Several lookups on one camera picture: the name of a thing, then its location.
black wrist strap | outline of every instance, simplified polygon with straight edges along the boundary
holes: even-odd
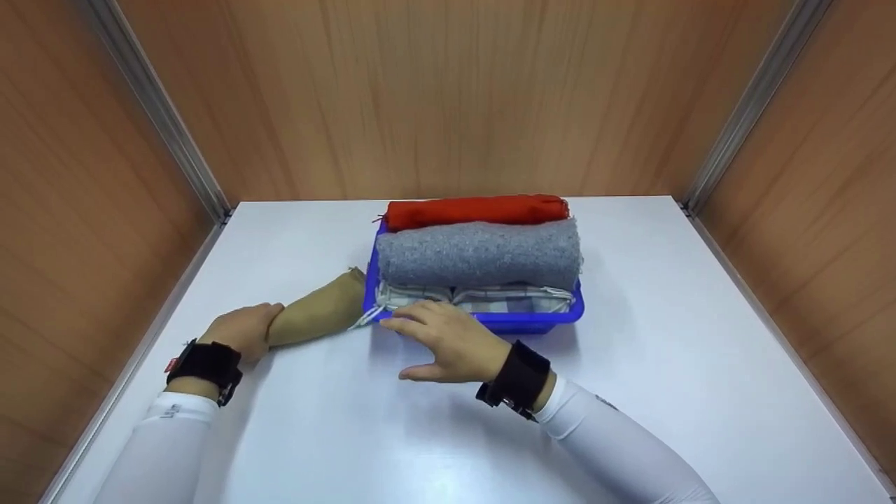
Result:
[[[534,421],[532,405],[550,372],[551,361],[517,340],[495,381],[482,384],[476,398],[492,407],[505,403],[526,420]]]
[[[242,355],[221,343],[197,343],[195,339],[187,344],[177,358],[177,363],[168,373],[166,383],[181,377],[196,377],[208,380],[218,386],[218,406],[230,402],[243,372],[237,366]]]

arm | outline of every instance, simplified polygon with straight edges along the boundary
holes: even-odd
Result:
[[[424,344],[435,362],[404,369],[400,379],[491,382],[511,345],[466,312],[422,301],[393,312],[381,324]],[[551,371],[532,411],[582,470],[625,502],[718,502],[677,453],[634,420]]]
[[[555,382],[544,406],[536,404],[535,419],[623,501],[719,502],[681,456],[636,421],[572,381]]]
[[[241,361],[256,361],[267,353],[268,326],[282,310],[283,305],[264,303],[231,311],[216,318],[197,343],[222,343],[240,352]],[[193,502],[218,396],[210,381],[171,380],[134,428],[94,502]]]

gray knit fabric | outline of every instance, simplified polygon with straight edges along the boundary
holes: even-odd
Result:
[[[525,282],[571,291],[582,265],[574,219],[536,226],[469,222],[384,233],[376,249],[380,278],[395,285]]]

white tabletop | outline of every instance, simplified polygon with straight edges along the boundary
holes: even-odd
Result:
[[[684,457],[725,503],[889,502],[821,400],[669,197],[571,198],[574,326],[525,339]],[[385,202],[241,204],[59,502],[90,501],[168,360],[219,313],[288,303],[364,266]],[[604,502],[538,426],[380,328],[275,351],[221,411],[197,502]]]

wooden wall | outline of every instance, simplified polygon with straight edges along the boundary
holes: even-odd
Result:
[[[211,230],[73,4],[0,0],[4,504],[39,499]]]
[[[791,0],[118,0],[231,202],[683,196]]]
[[[896,479],[893,27],[834,2],[700,218]]]

